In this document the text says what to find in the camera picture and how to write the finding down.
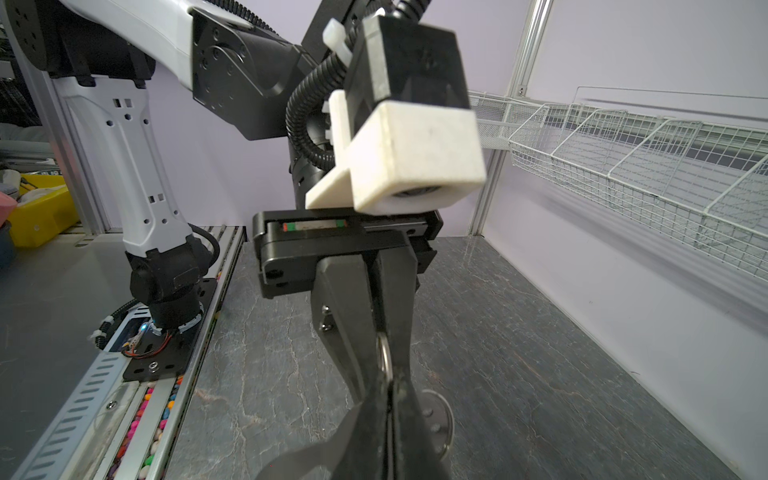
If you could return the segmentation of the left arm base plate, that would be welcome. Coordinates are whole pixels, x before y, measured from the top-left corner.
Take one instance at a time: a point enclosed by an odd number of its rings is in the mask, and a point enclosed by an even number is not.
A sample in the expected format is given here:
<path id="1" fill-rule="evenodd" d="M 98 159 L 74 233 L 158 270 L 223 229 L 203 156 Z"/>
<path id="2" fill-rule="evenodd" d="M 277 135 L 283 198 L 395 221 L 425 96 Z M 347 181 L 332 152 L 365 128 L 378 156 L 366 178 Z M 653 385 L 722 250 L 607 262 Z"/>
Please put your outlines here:
<path id="1" fill-rule="evenodd" d="M 165 334 L 158 330 L 145 306 L 138 306 L 127 314 L 126 329 L 118 336 L 115 347 L 126 350 L 133 337 L 139 336 L 135 354 L 128 359 L 123 371 L 125 382 L 150 382 L 182 375 L 189 365 L 203 320 L 213 300 L 218 280 L 204 278 L 199 290 L 200 313 L 191 322 L 182 325 L 165 344 Z"/>

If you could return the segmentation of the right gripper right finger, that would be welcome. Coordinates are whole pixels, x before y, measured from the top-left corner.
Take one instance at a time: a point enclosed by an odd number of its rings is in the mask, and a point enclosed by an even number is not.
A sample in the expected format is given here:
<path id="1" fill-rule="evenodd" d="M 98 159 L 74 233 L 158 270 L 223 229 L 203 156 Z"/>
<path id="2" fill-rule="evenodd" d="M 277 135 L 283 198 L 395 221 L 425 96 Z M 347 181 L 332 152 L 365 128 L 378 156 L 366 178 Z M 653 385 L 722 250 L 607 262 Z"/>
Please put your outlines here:
<path id="1" fill-rule="evenodd" d="M 392 385 L 392 476 L 394 479 L 449 479 L 445 463 L 433 449 L 417 391 L 410 380 Z"/>

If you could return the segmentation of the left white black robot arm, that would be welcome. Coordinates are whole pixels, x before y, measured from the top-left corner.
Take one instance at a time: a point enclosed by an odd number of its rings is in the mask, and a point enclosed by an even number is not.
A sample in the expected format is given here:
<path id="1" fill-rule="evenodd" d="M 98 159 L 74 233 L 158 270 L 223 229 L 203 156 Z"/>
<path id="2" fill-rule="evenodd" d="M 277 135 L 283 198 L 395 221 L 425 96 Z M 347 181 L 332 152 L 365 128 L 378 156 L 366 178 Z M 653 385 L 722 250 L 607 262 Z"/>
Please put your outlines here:
<path id="1" fill-rule="evenodd" d="M 246 139 L 288 137 L 315 166 L 327 154 L 297 134 L 339 86 L 334 54 L 315 55 L 236 1 L 6 1 L 7 26 L 48 75 L 102 165 L 123 230 L 130 291 L 150 320 L 122 347 L 125 379 L 183 373 L 204 313 L 219 241 L 174 197 L 162 146 L 198 133 L 194 114 Z"/>

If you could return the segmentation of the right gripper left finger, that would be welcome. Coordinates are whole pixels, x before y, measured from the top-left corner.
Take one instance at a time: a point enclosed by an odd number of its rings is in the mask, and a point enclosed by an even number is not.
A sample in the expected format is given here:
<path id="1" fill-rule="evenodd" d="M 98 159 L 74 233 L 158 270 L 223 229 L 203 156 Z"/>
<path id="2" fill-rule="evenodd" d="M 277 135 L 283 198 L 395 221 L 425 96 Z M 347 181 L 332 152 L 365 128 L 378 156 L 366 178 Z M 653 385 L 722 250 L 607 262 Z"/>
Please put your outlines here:
<path id="1" fill-rule="evenodd" d="M 392 381 L 392 362 L 384 359 L 364 400 L 346 414 L 328 440 L 278 456 L 257 477 L 302 479 L 322 467 L 333 479 L 384 478 Z"/>

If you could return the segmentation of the metal keyring with shoe plate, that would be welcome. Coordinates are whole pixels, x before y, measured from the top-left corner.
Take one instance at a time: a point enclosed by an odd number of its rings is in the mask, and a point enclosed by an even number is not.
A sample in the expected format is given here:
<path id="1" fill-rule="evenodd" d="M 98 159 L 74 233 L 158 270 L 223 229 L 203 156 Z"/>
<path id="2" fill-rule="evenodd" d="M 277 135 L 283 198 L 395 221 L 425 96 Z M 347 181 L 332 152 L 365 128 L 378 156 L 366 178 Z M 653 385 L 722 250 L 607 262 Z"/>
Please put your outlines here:
<path id="1" fill-rule="evenodd" d="M 393 358 L 388 338 L 383 332 L 377 333 L 377 348 L 380 369 L 384 373 L 387 386 L 391 387 L 394 380 Z M 417 399 L 422 417 L 430 432 L 433 449 L 438 459 L 447 464 L 455 433 L 455 419 L 451 406 L 443 395 L 430 389 L 418 391 Z"/>

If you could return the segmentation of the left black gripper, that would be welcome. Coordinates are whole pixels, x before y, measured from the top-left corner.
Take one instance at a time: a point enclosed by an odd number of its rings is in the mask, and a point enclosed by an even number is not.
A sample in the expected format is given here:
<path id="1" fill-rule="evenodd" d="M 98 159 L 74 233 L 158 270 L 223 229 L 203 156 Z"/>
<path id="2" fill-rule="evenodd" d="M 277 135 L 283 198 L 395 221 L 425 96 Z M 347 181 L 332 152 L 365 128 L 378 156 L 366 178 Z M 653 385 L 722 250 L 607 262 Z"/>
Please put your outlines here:
<path id="1" fill-rule="evenodd" d="M 261 295 L 312 289 L 313 327 L 356 404 L 384 398 L 378 331 L 387 337 L 394 376 L 411 378 L 417 272 L 435 258 L 430 242 L 443 225 L 437 211 L 282 210 L 253 218 Z"/>

